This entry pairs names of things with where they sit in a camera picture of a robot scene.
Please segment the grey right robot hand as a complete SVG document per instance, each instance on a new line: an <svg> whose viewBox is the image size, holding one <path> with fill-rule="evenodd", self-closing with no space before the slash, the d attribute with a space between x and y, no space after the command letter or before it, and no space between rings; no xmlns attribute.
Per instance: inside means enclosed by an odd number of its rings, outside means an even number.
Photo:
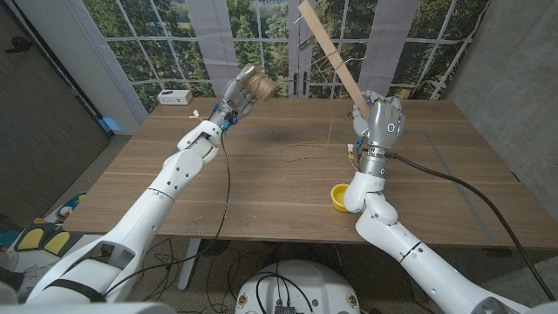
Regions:
<svg viewBox="0 0 558 314"><path fill-rule="evenodd" d="M405 125L400 99L385 97L374 91L363 92L363 97L371 112L366 116L356 105L353 106L353 129L356 135L366 139L369 146L392 149Z"/></svg>

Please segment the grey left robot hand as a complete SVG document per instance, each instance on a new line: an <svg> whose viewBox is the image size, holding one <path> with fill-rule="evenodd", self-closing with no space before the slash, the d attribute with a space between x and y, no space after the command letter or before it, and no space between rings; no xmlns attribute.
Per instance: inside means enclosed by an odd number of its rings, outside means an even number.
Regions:
<svg viewBox="0 0 558 314"><path fill-rule="evenodd" d="M239 119L248 116L258 101L255 93L248 89L248 80L254 79L255 74L256 67L248 63L225 87L223 102L238 112Z"/></svg>

